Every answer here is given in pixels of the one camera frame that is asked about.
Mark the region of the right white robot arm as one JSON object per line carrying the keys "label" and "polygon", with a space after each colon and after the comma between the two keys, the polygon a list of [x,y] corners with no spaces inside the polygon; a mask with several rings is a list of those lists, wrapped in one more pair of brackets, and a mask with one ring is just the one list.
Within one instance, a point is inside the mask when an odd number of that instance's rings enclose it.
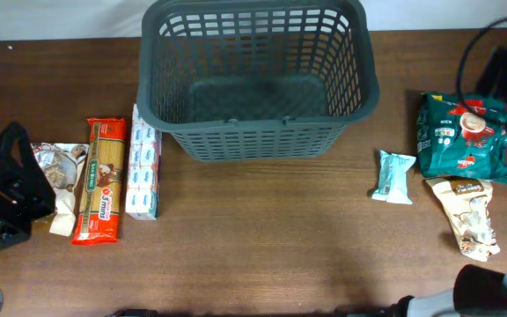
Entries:
{"label": "right white robot arm", "polygon": [[[507,102],[507,48],[497,48],[475,90],[486,97],[493,92]],[[507,272],[474,265],[461,269],[449,291],[429,297],[406,296],[383,312],[384,316],[507,316]]]}

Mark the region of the grey plastic shopping basket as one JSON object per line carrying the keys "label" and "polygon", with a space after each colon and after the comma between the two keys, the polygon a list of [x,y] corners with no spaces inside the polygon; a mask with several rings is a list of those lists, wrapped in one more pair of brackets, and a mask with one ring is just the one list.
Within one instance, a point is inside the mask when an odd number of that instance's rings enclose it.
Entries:
{"label": "grey plastic shopping basket", "polygon": [[357,0],[158,1],[137,106],[201,162],[312,158],[379,99]]}

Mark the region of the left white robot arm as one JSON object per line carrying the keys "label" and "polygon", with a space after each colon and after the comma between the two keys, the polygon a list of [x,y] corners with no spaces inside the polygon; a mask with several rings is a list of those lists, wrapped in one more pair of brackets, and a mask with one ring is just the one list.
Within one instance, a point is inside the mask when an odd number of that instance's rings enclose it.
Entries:
{"label": "left white robot arm", "polygon": [[[35,160],[26,130],[11,122],[0,134],[0,250],[30,239],[33,221],[55,212],[55,192]],[[4,295],[0,288],[0,313]]]}

